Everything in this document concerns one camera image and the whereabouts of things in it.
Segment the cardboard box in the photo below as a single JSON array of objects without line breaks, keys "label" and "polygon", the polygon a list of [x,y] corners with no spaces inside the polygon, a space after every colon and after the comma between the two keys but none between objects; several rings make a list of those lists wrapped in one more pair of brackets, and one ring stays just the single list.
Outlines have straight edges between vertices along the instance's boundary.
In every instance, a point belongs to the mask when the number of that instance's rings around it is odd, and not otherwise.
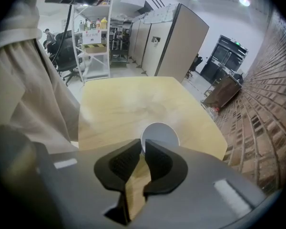
[{"label": "cardboard box", "polygon": [[82,45],[82,49],[86,53],[105,53],[105,52],[107,52],[106,44],[102,44],[102,43]]}]

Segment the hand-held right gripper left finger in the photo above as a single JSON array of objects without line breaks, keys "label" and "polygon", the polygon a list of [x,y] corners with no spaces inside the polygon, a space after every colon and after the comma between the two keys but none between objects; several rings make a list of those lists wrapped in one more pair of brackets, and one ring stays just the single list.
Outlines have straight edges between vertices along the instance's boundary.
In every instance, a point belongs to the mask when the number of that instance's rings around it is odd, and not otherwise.
[{"label": "hand-held right gripper left finger", "polygon": [[138,164],[141,141],[49,154],[38,144],[37,170],[63,229],[127,229],[126,183]]}]

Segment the small cup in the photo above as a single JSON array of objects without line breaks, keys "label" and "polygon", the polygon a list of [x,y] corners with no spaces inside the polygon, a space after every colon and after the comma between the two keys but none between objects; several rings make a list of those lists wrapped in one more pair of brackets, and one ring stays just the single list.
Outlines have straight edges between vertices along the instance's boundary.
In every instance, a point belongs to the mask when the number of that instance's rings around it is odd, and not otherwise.
[{"label": "small cup", "polygon": [[145,155],[146,140],[164,142],[179,146],[180,141],[175,130],[169,125],[162,122],[154,122],[145,127],[141,134],[142,154]]}]

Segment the black double door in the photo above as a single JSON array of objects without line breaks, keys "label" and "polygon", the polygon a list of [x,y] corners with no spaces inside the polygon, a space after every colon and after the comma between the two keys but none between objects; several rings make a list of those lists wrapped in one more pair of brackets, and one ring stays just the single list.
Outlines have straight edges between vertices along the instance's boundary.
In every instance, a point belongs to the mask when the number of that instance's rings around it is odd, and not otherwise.
[{"label": "black double door", "polygon": [[209,83],[220,82],[228,74],[234,75],[246,58],[248,49],[221,35],[200,75]]}]

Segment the person's white shirt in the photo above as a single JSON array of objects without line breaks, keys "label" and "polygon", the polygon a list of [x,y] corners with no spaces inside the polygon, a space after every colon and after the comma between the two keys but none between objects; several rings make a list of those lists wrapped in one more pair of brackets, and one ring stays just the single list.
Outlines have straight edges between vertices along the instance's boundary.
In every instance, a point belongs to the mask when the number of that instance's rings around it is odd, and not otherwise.
[{"label": "person's white shirt", "polygon": [[80,105],[39,43],[36,0],[17,0],[0,23],[0,125],[50,153],[73,151]]}]

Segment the beige partition panel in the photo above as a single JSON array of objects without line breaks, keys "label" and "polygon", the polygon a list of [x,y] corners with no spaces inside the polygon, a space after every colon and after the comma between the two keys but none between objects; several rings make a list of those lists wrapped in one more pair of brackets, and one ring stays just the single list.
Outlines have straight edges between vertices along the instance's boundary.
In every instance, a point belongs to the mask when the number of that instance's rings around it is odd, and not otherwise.
[{"label": "beige partition panel", "polygon": [[138,20],[134,23],[132,23],[131,31],[130,31],[130,38],[129,38],[129,50],[128,50],[128,59],[131,59],[134,55],[137,35],[139,31],[141,21]]},{"label": "beige partition panel", "polygon": [[145,24],[142,21],[140,22],[133,53],[133,60],[138,67],[141,67],[142,65],[143,55],[147,44],[150,28],[151,24]]},{"label": "beige partition panel", "polygon": [[192,10],[178,4],[155,76],[182,82],[198,54],[209,26]]},{"label": "beige partition panel", "polygon": [[[142,69],[147,76],[157,75],[172,24],[173,22],[151,24],[142,61]],[[153,37],[160,37],[160,42],[157,44],[152,43]]]}]

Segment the dark brown cabinet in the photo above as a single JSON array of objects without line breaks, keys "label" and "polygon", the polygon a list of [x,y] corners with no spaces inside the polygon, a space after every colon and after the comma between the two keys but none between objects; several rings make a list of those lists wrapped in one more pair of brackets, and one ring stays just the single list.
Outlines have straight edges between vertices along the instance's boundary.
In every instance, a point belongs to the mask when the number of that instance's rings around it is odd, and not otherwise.
[{"label": "dark brown cabinet", "polygon": [[221,109],[224,107],[242,88],[242,85],[233,76],[228,74],[224,77],[202,101],[205,107]]}]

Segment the white metal shelf rack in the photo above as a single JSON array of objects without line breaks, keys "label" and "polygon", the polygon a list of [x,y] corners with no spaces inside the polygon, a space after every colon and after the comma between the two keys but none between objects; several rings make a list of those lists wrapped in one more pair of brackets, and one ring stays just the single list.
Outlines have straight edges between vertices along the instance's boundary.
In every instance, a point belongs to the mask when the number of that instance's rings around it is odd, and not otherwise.
[{"label": "white metal shelf rack", "polygon": [[[71,9],[71,33],[73,50],[81,80],[85,83],[90,80],[110,77],[110,43],[109,31],[112,13],[112,0],[104,0],[99,5],[73,5]],[[100,21],[106,17],[106,30],[100,29]],[[106,44],[105,53],[86,53],[82,49],[82,32],[89,30],[102,31],[102,44]]]}]

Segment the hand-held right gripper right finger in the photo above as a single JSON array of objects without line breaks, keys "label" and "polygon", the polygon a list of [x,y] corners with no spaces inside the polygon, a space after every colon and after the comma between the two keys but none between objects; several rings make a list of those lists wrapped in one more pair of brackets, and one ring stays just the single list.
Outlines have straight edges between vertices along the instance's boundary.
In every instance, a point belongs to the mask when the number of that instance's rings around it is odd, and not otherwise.
[{"label": "hand-held right gripper right finger", "polygon": [[182,158],[187,175],[173,191],[145,192],[147,202],[133,221],[134,229],[252,229],[280,196],[266,195],[212,155],[147,140],[150,169],[159,157]]}]

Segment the black office chair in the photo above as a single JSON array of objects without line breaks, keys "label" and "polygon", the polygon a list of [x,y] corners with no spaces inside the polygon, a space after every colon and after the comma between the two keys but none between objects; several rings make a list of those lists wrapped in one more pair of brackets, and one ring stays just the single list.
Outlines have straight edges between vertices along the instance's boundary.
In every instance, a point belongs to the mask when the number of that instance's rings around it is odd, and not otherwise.
[{"label": "black office chair", "polygon": [[48,42],[47,43],[47,52],[50,54],[50,60],[53,61],[53,65],[59,75],[64,72],[70,72],[69,74],[65,75],[62,80],[68,86],[69,81],[73,77],[80,78],[79,70],[77,68],[77,62],[73,50],[73,42],[72,42],[72,32],[68,30],[64,37],[64,41],[61,47],[59,54],[57,54],[59,45],[61,43],[63,36],[63,32],[59,33],[55,37],[55,42]]},{"label": "black office chair", "polygon": [[192,72],[194,72],[197,68],[197,66],[203,61],[202,57],[199,56],[198,54],[196,55],[192,65],[190,66],[187,74],[186,74],[186,78],[188,79],[190,76],[192,76]]}]

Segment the white sheet over partitions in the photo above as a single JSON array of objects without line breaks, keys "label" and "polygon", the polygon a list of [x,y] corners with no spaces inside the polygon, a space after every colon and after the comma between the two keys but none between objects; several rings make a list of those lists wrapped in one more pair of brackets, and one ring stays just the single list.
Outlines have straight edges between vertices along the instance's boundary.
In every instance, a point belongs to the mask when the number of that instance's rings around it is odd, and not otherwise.
[{"label": "white sheet over partitions", "polygon": [[146,12],[142,15],[139,15],[133,18],[131,20],[131,23],[135,23],[137,21],[140,21],[144,24],[158,24],[158,23],[173,22],[177,14],[177,8],[179,5],[180,3],[169,4],[165,7],[161,7],[156,10]]}]

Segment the white sign card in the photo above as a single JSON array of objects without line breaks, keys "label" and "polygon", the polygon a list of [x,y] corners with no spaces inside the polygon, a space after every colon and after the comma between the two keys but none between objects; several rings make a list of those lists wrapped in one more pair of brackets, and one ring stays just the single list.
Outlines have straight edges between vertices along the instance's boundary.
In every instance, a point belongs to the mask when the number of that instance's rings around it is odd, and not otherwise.
[{"label": "white sign card", "polygon": [[102,42],[102,31],[101,30],[89,30],[82,32],[82,43],[88,44],[99,44]]}]

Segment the clear water jug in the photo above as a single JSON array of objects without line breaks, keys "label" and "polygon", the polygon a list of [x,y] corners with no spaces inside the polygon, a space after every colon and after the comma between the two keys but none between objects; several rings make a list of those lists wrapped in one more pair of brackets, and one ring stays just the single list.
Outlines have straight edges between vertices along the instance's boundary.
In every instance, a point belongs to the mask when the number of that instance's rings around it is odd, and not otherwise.
[{"label": "clear water jug", "polygon": [[208,112],[208,114],[212,115],[212,116],[218,116],[219,112],[220,112],[220,107],[218,107],[215,104],[206,104],[206,111]]}]

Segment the black trolley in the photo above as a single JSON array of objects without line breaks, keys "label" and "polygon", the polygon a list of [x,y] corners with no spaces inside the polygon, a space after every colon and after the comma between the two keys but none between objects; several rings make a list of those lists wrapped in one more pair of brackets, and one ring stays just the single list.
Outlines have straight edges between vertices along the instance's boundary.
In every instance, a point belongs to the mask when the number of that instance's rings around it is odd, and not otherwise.
[{"label": "black trolley", "polygon": [[110,68],[126,67],[128,62],[130,23],[111,20],[109,43],[110,43]]}]

